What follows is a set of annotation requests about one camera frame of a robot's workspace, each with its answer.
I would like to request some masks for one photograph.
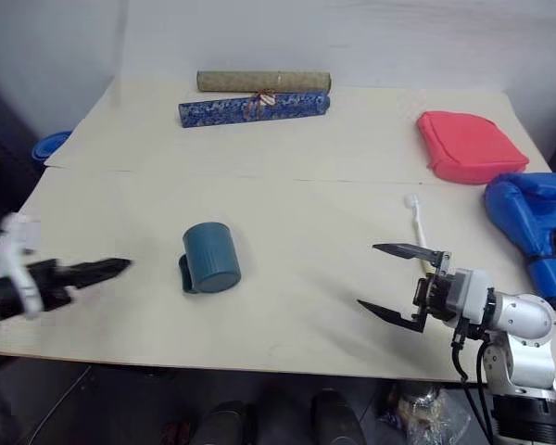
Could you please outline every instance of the floor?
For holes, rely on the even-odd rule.
[[[80,363],[76,367],[77,373],[84,369]],[[45,425],[34,445],[157,445],[168,422],[198,418],[218,403],[230,400],[258,404],[260,445],[312,444],[310,401],[323,388],[337,389],[347,398],[369,444],[406,443],[400,432],[376,417],[375,403],[385,390],[383,380],[195,369],[154,371],[93,366]],[[450,394],[469,409],[458,390]],[[27,443],[30,430],[22,436],[25,439],[20,443]],[[475,422],[469,424],[460,443],[484,443]]]

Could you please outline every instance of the white toothbrush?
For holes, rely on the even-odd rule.
[[[428,248],[426,245],[426,236],[424,235],[423,222],[420,218],[420,201],[418,195],[410,193],[404,197],[404,203],[408,209],[412,209],[413,218],[412,225],[414,227],[414,232],[418,238],[418,245],[421,248]],[[424,273],[432,273],[433,269],[428,261],[421,260],[421,265],[423,266]]]

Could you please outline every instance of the red cushion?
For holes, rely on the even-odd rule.
[[[426,111],[417,121],[435,175],[455,183],[486,184],[529,163],[493,121],[465,113]]]

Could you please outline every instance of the white table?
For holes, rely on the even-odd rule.
[[[412,98],[411,92],[403,91],[367,90],[359,96],[373,94]],[[503,95],[457,95],[474,97],[475,103],[485,96],[505,107]],[[163,95],[157,97],[162,101]],[[333,100],[336,113],[338,102]],[[150,103],[153,113],[157,113],[157,103]],[[85,119],[61,156],[50,159],[66,168],[48,169],[23,211],[42,222],[38,258],[59,258],[69,264],[120,256],[134,264],[119,279],[79,292],[68,307],[45,313],[38,320],[18,318],[0,324],[0,353],[91,362],[456,380],[450,361],[451,331],[443,324],[431,319],[419,335],[381,322],[356,302],[367,299],[399,309],[405,316],[414,309],[411,299],[422,273],[418,261],[370,249],[374,242],[414,240],[411,212],[403,204],[407,193],[419,195],[429,243],[452,251],[454,266],[488,269],[497,288],[506,292],[532,290],[521,255],[486,216],[483,187],[437,180],[420,156],[409,156],[411,149],[421,149],[416,141],[403,145],[392,136],[375,139],[363,150],[341,146],[341,162],[337,163],[331,159],[337,146],[317,133],[317,145],[327,144],[330,150],[317,158],[315,165],[322,162],[331,167],[313,170],[310,153],[300,146],[299,151],[287,151],[296,161],[290,164],[300,168],[292,174],[285,162],[272,168],[278,157],[263,143],[263,137],[272,141],[270,144],[279,140],[282,122],[227,126],[234,133],[229,132],[230,136],[216,141],[209,150],[228,164],[210,164],[190,151],[187,143],[178,142],[175,149],[163,142],[159,145],[156,128],[131,126],[126,121],[123,128],[134,138],[114,131],[129,119],[126,112],[131,113],[121,107],[104,115],[99,107]],[[494,104],[486,107],[495,109]],[[148,110],[150,107],[142,114],[148,115]],[[503,122],[516,122],[509,108],[506,113]],[[322,119],[328,117],[293,122],[300,132],[306,132],[300,123],[305,121],[329,130]],[[369,132],[365,129],[368,124],[358,124],[357,131]],[[110,131],[94,130],[89,137],[89,127]],[[517,133],[517,137],[512,135],[513,141],[529,141],[519,125],[508,128]],[[196,137],[200,131],[203,140],[212,144],[214,131],[207,130],[175,127],[177,140],[188,139],[190,144],[200,144]],[[171,128],[166,131],[163,140],[170,141]],[[249,151],[254,162],[246,172],[243,164],[231,163],[233,158],[227,152],[234,149],[244,156],[250,148],[245,141],[256,139],[249,132],[262,138],[258,148],[263,156]],[[143,149],[143,162],[139,162],[140,141],[148,135],[153,148]],[[121,139],[129,144],[127,157],[121,155]],[[82,144],[86,144],[86,154]],[[371,169],[361,168],[363,165],[347,156],[352,150],[368,161],[375,146],[399,146],[400,152],[406,153],[399,154],[406,160],[402,166],[393,162],[391,149],[378,151],[386,153],[383,159],[391,163],[386,168],[376,162],[374,170],[381,179],[392,178],[390,182],[380,182],[379,177],[370,180]],[[207,145],[201,143],[200,147],[206,149]],[[315,149],[311,149],[312,156],[319,157]],[[538,153],[524,151],[532,164],[547,169]],[[347,176],[354,174],[354,165],[359,166],[359,179]],[[420,179],[412,180],[409,172],[416,172]],[[203,221],[220,221],[231,227],[243,280],[218,295],[186,296],[177,267],[183,253],[182,235]],[[464,352],[467,369],[473,369],[468,363],[476,347],[470,342]],[[556,357],[556,341],[553,349]]]

